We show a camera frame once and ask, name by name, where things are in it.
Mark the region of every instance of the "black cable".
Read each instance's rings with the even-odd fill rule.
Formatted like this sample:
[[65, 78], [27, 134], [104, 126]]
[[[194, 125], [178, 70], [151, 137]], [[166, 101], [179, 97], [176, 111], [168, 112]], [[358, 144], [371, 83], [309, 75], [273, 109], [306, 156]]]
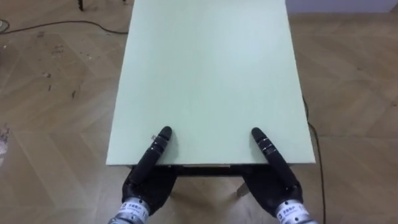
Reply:
[[322, 155], [321, 155], [321, 149], [320, 149], [320, 144], [319, 144], [319, 138], [318, 138], [318, 132], [315, 129], [315, 127], [308, 121], [308, 118], [310, 116], [310, 112], [308, 109], [307, 102], [304, 101], [304, 108], [305, 108], [305, 116], [307, 117], [307, 123], [308, 126], [310, 127], [314, 137], [315, 137], [315, 144], [317, 145], [317, 151], [318, 151], [318, 158], [319, 158], [319, 167], [320, 167], [320, 175], [321, 175], [321, 191], [322, 191], [322, 216], [323, 216], [323, 224], [326, 224], [326, 196], [325, 196], [325, 178], [323, 176], [323, 164], [322, 164]]
[[91, 21], [59, 21], [59, 22], [49, 22], [49, 23], [46, 23], [46, 24], [39, 24], [39, 25], [36, 25], [36, 26], [31, 26], [31, 27], [26, 27], [26, 28], [21, 28], [21, 29], [16, 29], [16, 30], [10, 30], [8, 32], [2, 32], [2, 33], [0, 33], [0, 35], [11, 34], [11, 33], [15, 33], [15, 32], [21, 32], [21, 31], [25, 31], [25, 30], [36, 29], [36, 28], [39, 28], [39, 27], [45, 27], [45, 26], [51, 26], [51, 25], [57, 25], [57, 24], [66, 24], [66, 23], [91, 24], [91, 25], [94, 25], [94, 26], [97, 26], [97, 27], [101, 28], [102, 30], [104, 30], [106, 32], [110, 32], [112, 34], [128, 34], [128, 32], [109, 30], [109, 29], [99, 25], [98, 23], [91, 22]]

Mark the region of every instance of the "white label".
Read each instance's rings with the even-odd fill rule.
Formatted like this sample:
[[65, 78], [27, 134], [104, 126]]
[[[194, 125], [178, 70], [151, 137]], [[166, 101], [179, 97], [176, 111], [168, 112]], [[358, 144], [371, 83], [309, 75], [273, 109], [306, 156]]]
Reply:
[[130, 213], [137, 216], [143, 223], [148, 218], [148, 210], [137, 202], [124, 202], [119, 210], [119, 213]]
[[294, 220], [301, 215], [309, 215], [304, 205], [301, 203], [290, 203], [278, 212], [277, 218], [281, 224], [286, 224], [289, 220]]

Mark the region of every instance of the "herringbone parquet floor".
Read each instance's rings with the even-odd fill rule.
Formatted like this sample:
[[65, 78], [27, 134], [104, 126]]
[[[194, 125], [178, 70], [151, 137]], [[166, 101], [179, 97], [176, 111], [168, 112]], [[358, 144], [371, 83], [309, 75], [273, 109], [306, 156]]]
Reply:
[[[14, 0], [11, 29], [88, 19], [127, 30], [132, 2]], [[290, 17], [297, 66], [325, 166], [328, 223], [397, 223], [398, 16]], [[0, 223], [106, 223], [125, 167], [105, 157], [125, 35], [65, 24], [0, 35]], [[294, 167], [322, 220], [318, 164]], [[149, 223], [275, 223], [234, 178], [181, 178]]]

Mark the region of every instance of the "chair leg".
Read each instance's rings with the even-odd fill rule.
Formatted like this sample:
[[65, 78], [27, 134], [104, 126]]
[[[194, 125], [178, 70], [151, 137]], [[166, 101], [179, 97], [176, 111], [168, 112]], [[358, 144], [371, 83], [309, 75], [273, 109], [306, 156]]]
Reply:
[[79, 4], [79, 9], [80, 9], [80, 11], [84, 11], [84, 9], [83, 9], [83, 0], [77, 0], [77, 3]]
[[249, 193], [249, 188], [246, 185], [246, 183], [243, 183], [237, 190], [236, 190], [236, 196], [238, 197], [243, 197]]

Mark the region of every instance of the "table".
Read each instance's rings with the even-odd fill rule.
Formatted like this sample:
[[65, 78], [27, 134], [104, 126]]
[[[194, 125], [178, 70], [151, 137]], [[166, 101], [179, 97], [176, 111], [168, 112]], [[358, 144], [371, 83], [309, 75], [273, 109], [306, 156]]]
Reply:
[[289, 163], [315, 162], [283, 0], [136, 0], [108, 165], [264, 164], [261, 128]]

